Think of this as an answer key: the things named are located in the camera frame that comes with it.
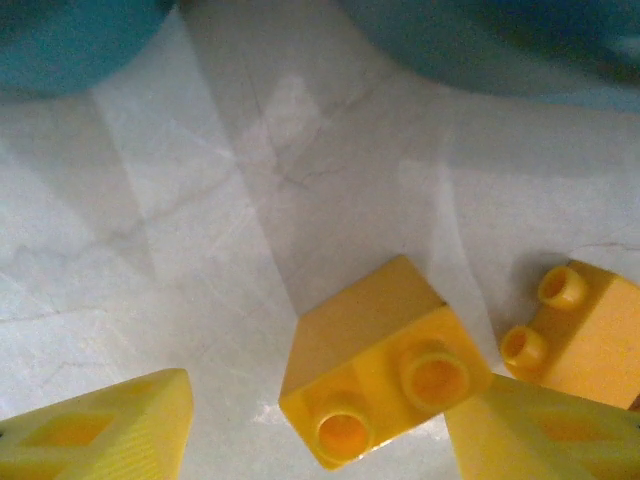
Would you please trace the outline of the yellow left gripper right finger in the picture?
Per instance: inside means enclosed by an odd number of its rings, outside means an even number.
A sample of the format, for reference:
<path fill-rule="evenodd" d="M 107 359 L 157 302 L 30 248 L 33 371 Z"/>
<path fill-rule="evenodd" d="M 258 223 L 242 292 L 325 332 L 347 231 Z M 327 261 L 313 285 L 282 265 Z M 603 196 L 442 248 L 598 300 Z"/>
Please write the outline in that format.
<path fill-rule="evenodd" d="M 446 413 L 463 480 L 640 480 L 640 413 L 497 375 Z"/>

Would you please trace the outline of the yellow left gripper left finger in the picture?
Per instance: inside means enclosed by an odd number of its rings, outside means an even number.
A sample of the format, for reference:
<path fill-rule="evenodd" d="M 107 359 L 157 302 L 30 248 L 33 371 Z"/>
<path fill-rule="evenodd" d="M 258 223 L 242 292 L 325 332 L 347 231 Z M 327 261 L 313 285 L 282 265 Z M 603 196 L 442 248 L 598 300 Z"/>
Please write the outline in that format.
<path fill-rule="evenodd" d="M 169 368 L 0 421 L 0 480 L 178 480 L 194 417 Z"/>

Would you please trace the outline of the yellow lego brick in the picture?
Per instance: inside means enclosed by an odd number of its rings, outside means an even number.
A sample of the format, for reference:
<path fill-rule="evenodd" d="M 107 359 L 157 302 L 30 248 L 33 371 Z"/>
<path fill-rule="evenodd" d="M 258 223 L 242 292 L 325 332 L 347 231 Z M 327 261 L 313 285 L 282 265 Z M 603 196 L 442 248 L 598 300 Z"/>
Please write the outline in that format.
<path fill-rule="evenodd" d="M 640 287 L 573 260 L 549 270 L 540 306 L 500 342 L 517 379 L 622 409 L 640 397 Z"/>
<path fill-rule="evenodd" d="M 454 310 L 397 256 L 299 318 L 279 407 L 334 471 L 491 382 Z"/>

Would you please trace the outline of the teal plastic bin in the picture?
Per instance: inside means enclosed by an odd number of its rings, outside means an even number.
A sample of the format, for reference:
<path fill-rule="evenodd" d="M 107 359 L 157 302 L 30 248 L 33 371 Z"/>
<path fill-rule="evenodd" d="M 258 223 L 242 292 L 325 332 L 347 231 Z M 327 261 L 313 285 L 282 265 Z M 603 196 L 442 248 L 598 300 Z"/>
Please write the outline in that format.
<path fill-rule="evenodd" d="M 177 0 L 0 0 L 0 101 L 81 92 L 131 61 Z"/>
<path fill-rule="evenodd" d="M 376 47 L 473 93 L 640 114 L 640 0 L 337 0 Z"/>

